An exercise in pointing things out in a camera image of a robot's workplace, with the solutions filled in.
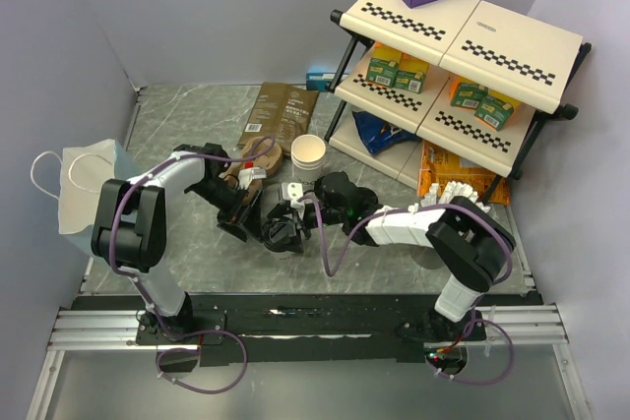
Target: marble floor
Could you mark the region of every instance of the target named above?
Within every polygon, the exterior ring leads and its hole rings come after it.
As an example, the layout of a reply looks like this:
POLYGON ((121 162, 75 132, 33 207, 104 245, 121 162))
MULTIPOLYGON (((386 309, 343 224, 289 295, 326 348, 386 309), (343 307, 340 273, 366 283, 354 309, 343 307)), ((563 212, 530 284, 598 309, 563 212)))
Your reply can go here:
MULTIPOLYGON (((141 90, 139 111, 128 151, 142 169, 160 163, 181 144, 223 145, 230 155, 245 125, 258 86, 150 86, 141 90)), ((309 133, 323 137, 339 100, 320 93, 309 133)), ((373 189, 382 203, 392 207, 417 202, 415 191, 400 182, 329 147, 328 171, 345 171, 350 180, 373 189)), ((268 189, 290 178, 290 165, 269 179, 268 189)), ((263 212, 273 205, 268 192, 263 212)), ((303 255, 279 261, 256 242, 242 243, 216 228, 217 211, 196 195, 179 198, 169 222, 165 262, 177 281, 189 292, 283 292, 283 293, 439 293, 449 272, 427 270, 418 261, 435 261, 430 249, 403 245, 367 248, 351 245, 339 273, 324 274, 317 239, 305 245, 303 255)), ((495 206, 491 215, 510 229, 505 208, 495 206)), ((336 227, 326 228, 331 259, 340 253, 345 236, 336 227)), ((510 278, 493 287, 493 293, 523 294, 528 291, 518 252, 510 278)), ((87 294, 135 294, 124 277, 103 262, 95 262, 82 287, 87 294)))

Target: black metal frame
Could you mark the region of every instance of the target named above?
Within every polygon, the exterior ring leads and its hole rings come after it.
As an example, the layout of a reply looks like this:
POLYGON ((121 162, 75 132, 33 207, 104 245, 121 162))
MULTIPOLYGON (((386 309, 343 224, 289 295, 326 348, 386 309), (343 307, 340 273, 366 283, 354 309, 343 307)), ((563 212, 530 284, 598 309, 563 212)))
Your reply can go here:
MULTIPOLYGON (((331 13, 331 21, 334 24, 336 24, 338 27, 340 27, 342 30, 347 31, 349 33, 350 41, 347 45, 346 52, 344 53, 344 56, 342 57, 342 61, 340 62, 339 67, 337 68, 337 72, 335 73, 335 76, 326 86, 326 90, 328 92, 335 92, 335 89, 341 83, 344 72, 347 69, 347 64, 349 63, 352 53, 354 52, 354 48, 359 43, 361 43, 362 45, 365 46, 365 51, 363 52, 363 54, 365 54, 367 50, 371 48, 372 45, 374 44, 374 40, 367 38, 363 35, 360 35, 358 33, 355 33, 354 31, 350 31, 341 27, 341 20, 342 20, 343 14, 344 12, 340 10, 334 10, 331 13)), ((571 81, 573 80, 576 73, 580 69, 580 66, 582 66, 582 63, 584 62, 586 57, 591 52, 591 49, 592 49, 592 46, 590 43, 583 43, 580 46, 575 62, 573 63, 573 68, 571 69, 571 73, 569 74, 569 80, 567 81, 566 87, 568 87, 569 84, 571 84, 571 81)), ((331 121, 328 127, 328 130, 326 131, 326 135, 324 136, 324 140, 326 142, 330 141, 331 137, 335 133, 335 129, 337 128, 337 125, 339 124, 339 121, 342 118, 342 114, 344 113, 344 110, 346 109, 346 105, 347 105, 347 102, 345 100, 342 100, 339 106, 337 107, 337 111, 335 112, 335 115, 333 116, 333 120, 331 121)), ((549 114, 549 113, 537 110, 536 113, 534 114, 534 118, 532 119, 532 122, 530 123, 530 127, 528 129, 525 139, 523 140, 523 144, 521 145, 521 148, 519 149, 519 153, 517 154, 514 164, 512 165, 512 171, 508 175, 508 178, 512 178, 515 180, 521 179, 521 176, 523 175, 523 171, 521 169, 523 161, 525 161, 525 158, 530 153, 532 146, 536 142, 536 139, 540 135, 540 132, 542 131, 542 128, 544 128, 544 125, 547 123, 547 121, 573 120, 577 116, 578 111, 579 111, 578 107, 571 105, 570 103, 558 106, 558 108, 553 114, 549 114)), ((484 204, 488 203, 488 201, 494 194, 494 191, 496 191, 496 188, 501 182, 501 179, 503 179, 503 177, 499 175, 497 175, 494 178, 494 180, 492 181, 492 184, 490 185, 488 190, 485 192, 485 194, 481 198, 481 201, 484 204)))
MULTIPOLYGON (((433 311, 437 294, 193 294, 193 310, 204 328, 216 326, 242 336, 250 361, 318 361, 396 359, 424 362, 424 342, 452 341, 466 319, 452 324, 433 311), (314 335, 285 337, 283 335, 314 335)), ((521 295, 487 294, 483 306, 542 305, 536 291, 521 295)), ((87 296, 71 309, 144 310, 140 296, 87 296)), ((476 327, 468 340, 484 340, 476 327)), ((166 339, 142 327, 138 344, 191 344, 197 338, 166 339)), ((202 366, 240 362, 240 348, 217 335, 204 337, 202 366)), ((187 358, 173 361, 171 370, 187 370, 187 358)))

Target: paper cup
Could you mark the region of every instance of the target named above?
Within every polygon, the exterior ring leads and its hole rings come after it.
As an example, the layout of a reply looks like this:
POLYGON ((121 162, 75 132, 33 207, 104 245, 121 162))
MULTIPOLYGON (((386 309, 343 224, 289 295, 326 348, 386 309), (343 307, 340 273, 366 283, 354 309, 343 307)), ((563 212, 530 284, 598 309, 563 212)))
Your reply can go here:
POLYGON ((291 145, 293 180, 312 186, 324 170, 326 143, 315 135, 301 135, 291 145))

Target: wire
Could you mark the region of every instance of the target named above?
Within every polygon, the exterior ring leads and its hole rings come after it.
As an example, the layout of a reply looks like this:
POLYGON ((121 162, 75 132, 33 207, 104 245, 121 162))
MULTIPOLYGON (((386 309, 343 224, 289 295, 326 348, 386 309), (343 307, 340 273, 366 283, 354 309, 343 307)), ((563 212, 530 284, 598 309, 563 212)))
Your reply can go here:
MULTIPOLYGON (((339 257, 337 258, 337 261, 335 262, 334 267, 331 269, 329 259, 328 259, 328 245, 326 243, 326 235, 324 234, 324 220, 322 218, 322 211, 319 206, 319 200, 317 199, 315 194, 313 194, 312 192, 305 194, 299 200, 300 201, 309 200, 313 203, 313 207, 315 208, 315 217, 317 219, 317 227, 319 230, 318 233, 319 233, 319 240, 320 240, 320 254, 322 257, 322 264, 324 265, 324 272, 326 273, 328 277, 333 277, 337 273, 340 266, 342 265, 342 260, 344 259, 344 256, 346 255, 347 248, 350 242, 352 241, 352 238, 354 237, 356 232, 358 232, 358 230, 361 229, 362 226, 364 226, 370 220, 373 220, 374 218, 379 218, 381 216, 384 216, 385 214, 394 215, 394 214, 399 214, 399 213, 410 213, 408 209, 391 209, 391 210, 372 213, 371 215, 361 220, 348 234, 346 241, 342 247, 342 252, 339 254, 339 257)), ((514 266, 513 261, 512 261, 512 252, 508 248, 503 238, 496 232, 496 230, 494 230, 494 228, 488 225, 482 218, 474 214, 472 211, 465 209, 463 207, 460 207, 460 206, 456 206, 454 204, 437 204, 435 206, 423 207, 421 209, 418 209, 417 213, 420 213, 422 211, 430 211, 430 210, 455 210, 455 211, 458 211, 459 213, 462 213, 470 217, 472 220, 474 220, 479 226, 481 226, 481 228, 487 231, 490 234, 490 236, 496 240, 499 247, 503 251, 503 254, 505 255, 507 269, 505 271, 505 274, 497 278, 494 281, 494 283, 498 284, 500 282, 503 282, 510 276, 510 274, 512 273, 512 268, 514 266)))
POLYGON ((450 345, 447 346, 445 348, 438 348, 436 351, 438 353, 448 353, 449 351, 451 351, 455 346, 457 346, 458 344, 460 344, 462 342, 462 340, 464 339, 464 333, 462 332, 457 339, 450 345))
POLYGON ((501 373, 496 378, 488 379, 488 380, 466 379, 466 378, 460 378, 460 377, 455 377, 455 376, 449 376, 448 374, 443 373, 441 370, 436 369, 435 366, 433 366, 431 363, 427 363, 429 366, 431 366, 431 369, 435 371, 437 376, 439 376, 440 378, 448 379, 450 381, 454 381, 456 383, 460 383, 460 384, 468 384, 472 386, 492 386, 494 384, 500 383, 501 381, 504 381, 508 376, 510 376, 510 374, 512 374, 512 370, 514 369, 514 359, 515 359, 516 353, 514 351, 514 342, 512 341, 512 338, 510 337, 508 332, 506 332, 500 325, 495 324, 494 322, 491 322, 489 320, 476 319, 475 317, 469 320, 469 322, 467 323, 467 326, 470 325, 474 327, 474 324, 476 324, 477 322, 483 322, 485 324, 492 325, 497 330, 501 331, 501 334, 503 335, 503 337, 505 337, 505 340, 508 343, 508 350, 509 350, 510 358, 508 361, 508 365, 503 371, 503 373, 501 373))
POLYGON ((179 161, 179 160, 183 160, 183 159, 192 159, 192 158, 198 158, 198 159, 209 159, 211 161, 219 161, 219 162, 245 162, 245 161, 251 161, 253 159, 256 159, 260 156, 262 156, 263 154, 266 154, 267 152, 271 151, 272 148, 274 147, 274 145, 276 144, 276 138, 273 136, 266 136, 260 139, 260 141, 254 146, 253 150, 257 149, 258 146, 260 146, 263 142, 267 141, 267 140, 271 140, 271 144, 264 149, 263 151, 260 151, 256 154, 252 154, 250 156, 247 157, 238 157, 238 158, 231 158, 231 157, 220 157, 220 156, 213 156, 213 155, 209 155, 209 154, 199 154, 199 153, 190 153, 190 154, 182 154, 179 157, 172 157, 170 159, 167 159, 166 161, 158 164, 156 167, 154 167, 151 171, 149 171, 148 173, 146 173, 143 177, 141 177, 137 182, 135 182, 134 184, 132 184, 130 186, 130 188, 127 190, 127 192, 123 195, 122 199, 120 200, 120 204, 118 204, 118 207, 116 208, 116 213, 114 215, 114 219, 111 225, 111 236, 110 236, 110 241, 109 241, 109 266, 111 267, 111 269, 119 275, 124 275, 126 277, 131 278, 132 282, 134 283, 134 285, 136 286, 136 288, 138 289, 138 292, 140 292, 140 295, 142 295, 143 299, 145 299, 145 303, 148 307, 153 306, 153 314, 156 316, 157 321, 159 322, 159 325, 161 326, 163 332, 171 337, 175 337, 175 338, 187 338, 190 336, 195 336, 195 335, 204 335, 204 334, 222 334, 225 336, 229 336, 230 338, 236 340, 236 342, 238 343, 238 345, 241 348, 241 351, 243 352, 243 367, 240 371, 240 373, 238 374, 238 376, 236 376, 236 379, 229 384, 228 386, 218 389, 218 390, 203 390, 203 389, 199 389, 199 388, 195 388, 193 386, 190 386, 186 383, 183 383, 179 380, 176 380, 174 378, 172 378, 171 376, 169 376, 167 373, 165 373, 160 364, 159 361, 161 360, 162 357, 164 357, 167 353, 175 353, 175 352, 196 352, 198 353, 199 350, 190 350, 190 349, 186 349, 186 348, 171 348, 168 349, 166 351, 163 351, 156 359, 156 368, 157 368, 157 376, 158 377, 164 377, 165 379, 167 379, 168 381, 171 381, 173 384, 176 384, 182 388, 191 390, 193 392, 198 392, 198 393, 206 393, 206 394, 213 394, 213 393, 222 393, 225 392, 227 390, 232 389, 234 386, 236 386, 241 379, 243 379, 243 376, 245 376, 245 371, 247 371, 247 349, 245 348, 245 345, 243 344, 243 342, 241 341, 241 339, 236 336, 234 333, 230 333, 229 331, 226 330, 199 330, 199 331, 193 331, 191 333, 176 333, 174 331, 172 331, 169 327, 168 324, 165 322, 163 316, 161 315, 161 313, 159 312, 159 307, 157 306, 157 304, 155 303, 154 299, 151 297, 151 294, 147 291, 147 289, 142 285, 140 279, 137 277, 136 274, 134 274, 133 272, 127 271, 127 270, 121 270, 120 267, 116 264, 116 237, 118 235, 118 229, 120 228, 120 222, 122 219, 122 214, 125 210, 125 207, 127 206, 127 203, 129 202, 129 200, 131 199, 131 196, 134 194, 134 192, 136 192, 136 190, 141 187, 142 185, 144 185, 147 181, 153 179, 153 177, 162 172, 163 170, 165 170, 165 168, 167 168, 168 166, 170 166, 171 164, 179 161))
MULTIPOLYGON (((354 237, 356 232, 362 226, 364 226, 367 222, 369 222, 370 220, 372 220, 374 218, 378 218, 380 216, 384 216, 385 214, 409 213, 409 210, 407 210, 407 209, 391 209, 391 210, 387 210, 387 211, 380 211, 380 212, 377 212, 377 213, 373 213, 373 214, 367 216, 366 218, 364 218, 362 221, 360 221, 352 229, 352 231, 347 236, 347 239, 346 239, 346 241, 344 243, 344 246, 342 247, 342 252, 339 254, 339 257, 337 258, 337 262, 335 263, 335 266, 331 270, 330 269, 329 260, 328 260, 328 246, 326 244, 326 236, 324 235, 324 222, 323 222, 323 218, 322 218, 322 212, 321 212, 320 207, 319 207, 319 200, 317 199, 317 197, 312 192, 304 195, 299 200, 300 201, 310 200, 313 203, 313 207, 315 208, 315 216, 317 218, 317 226, 318 226, 318 229, 319 229, 320 253, 322 255, 322 264, 324 265, 324 272, 326 273, 326 275, 328 277, 333 277, 337 273, 337 271, 339 270, 339 268, 340 268, 340 266, 342 264, 342 260, 344 258, 344 255, 346 254, 346 250, 347 250, 347 247, 349 246, 350 241, 352 241, 352 238, 354 237)), ((501 247, 501 250, 503 251, 503 254, 505 255, 505 259, 506 259, 506 263, 507 263, 507 268, 506 268, 505 273, 501 277, 497 278, 494 281, 494 283, 498 284, 498 283, 503 282, 504 280, 506 280, 508 277, 510 277, 510 274, 512 273, 512 269, 514 267, 514 263, 512 261, 512 252, 508 248, 508 246, 505 243, 505 241, 503 240, 503 238, 496 232, 496 230, 494 230, 494 228, 492 228, 490 225, 488 225, 478 215, 475 215, 472 211, 470 211, 468 209, 465 209, 465 208, 460 207, 460 206, 456 206, 454 204, 438 204, 438 205, 435 205, 435 206, 427 206, 427 207, 423 207, 421 209, 418 209, 417 212, 429 211, 429 210, 441 210, 441 209, 458 211, 459 213, 462 213, 462 214, 472 218, 472 220, 474 220, 477 224, 479 224, 479 226, 481 226, 481 228, 483 228, 485 231, 487 231, 490 234, 490 236, 492 236, 492 238, 494 238, 494 240, 501 247)), ((459 338, 457 340, 455 340, 455 342, 453 344, 451 344, 451 346, 448 346, 447 348, 443 348, 444 351, 441 351, 441 352, 445 353, 445 352, 448 352, 451 349, 453 349, 464 338, 466 338, 466 337, 471 335, 471 333, 473 332, 473 329, 474 329, 474 324, 476 324, 477 322, 483 322, 483 323, 487 323, 487 324, 490 324, 490 325, 496 327, 499 331, 501 331, 503 336, 505 336, 505 339, 508 342, 508 347, 509 347, 509 350, 510 350, 510 361, 508 363, 507 368, 505 369, 505 371, 500 376, 498 376, 498 377, 496 377, 494 379, 488 380, 488 381, 477 381, 477 380, 456 378, 454 376, 448 376, 448 375, 446 375, 443 372, 438 370, 437 374, 440 377, 443 377, 443 378, 446 378, 446 379, 450 379, 452 381, 456 381, 456 382, 462 383, 462 384, 470 384, 470 385, 474 385, 474 386, 491 386, 493 384, 500 383, 501 381, 506 379, 510 375, 510 373, 512 372, 512 369, 514 368, 514 355, 515 355, 515 353, 514 353, 514 344, 512 343, 512 338, 510 338, 510 335, 505 330, 503 330, 503 328, 501 328, 500 326, 498 326, 494 322, 491 322, 489 320, 482 320, 482 319, 477 319, 476 318, 474 307, 476 307, 476 305, 479 303, 479 301, 481 300, 481 297, 482 296, 477 298, 474 301, 474 303, 472 304, 472 306, 471 306, 471 311, 472 311, 471 319, 464 325, 464 329, 462 330, 462 334, 459 336, 459 338)))

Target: white shelf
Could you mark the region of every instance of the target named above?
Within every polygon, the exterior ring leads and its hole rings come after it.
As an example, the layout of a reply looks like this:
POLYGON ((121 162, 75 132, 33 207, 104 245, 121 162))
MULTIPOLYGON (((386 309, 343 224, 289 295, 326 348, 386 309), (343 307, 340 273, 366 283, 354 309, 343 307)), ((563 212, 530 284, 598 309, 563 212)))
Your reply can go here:
POLYGON ((354 70, 337 86, 335 95, 415 134, 429 108, 446 84, 448 72, 431 66, 422 93, 389 89, 365 81, 371 57, 372 50, 361 58, 354 70))
POLYGON ((417 190, 417 180, 420 177, 420 158, 422 157, 422 144, 418 143, 413 150, 413 153, 407 160, 407 164, 401 170, 398 175, 398 180, 417 190))
POLYGON ((578 34, 480 2, 440 66, 553 113, 581 43, 578 34))
POLYGON ((552 113, 582 37, 479 0, 358 0, 341 27, 552 113))
POLYGON ((438 96, 417 134, 465 159, 507 177, 528 132, 535 110, 521 105, 499 132, 474 117, 474 112, 452 107, 451 82, 438 96))
MULTIPOLYGON (((406 167, 416 149, 419 148, 418 142, 403 142, 381 151, 376 156, 372 156, 365 149, 361 138, 358 136, 354 118, 351 115, 340 122, 337 131, 331 137, 330 145, 393 179, 399 178, 401 171, 406 167)), ((419 167, 420 161, 418 158, 417 169, 419 167)), ((401 182, 414 189, 416 188, 416 184, 410 185, 409 179, 407 179, 407 182, 401 182)))
POLYGON ((440 0, 410 9, 402 0, 358 0, 341 27, 438 66, 479 0, 440 0))

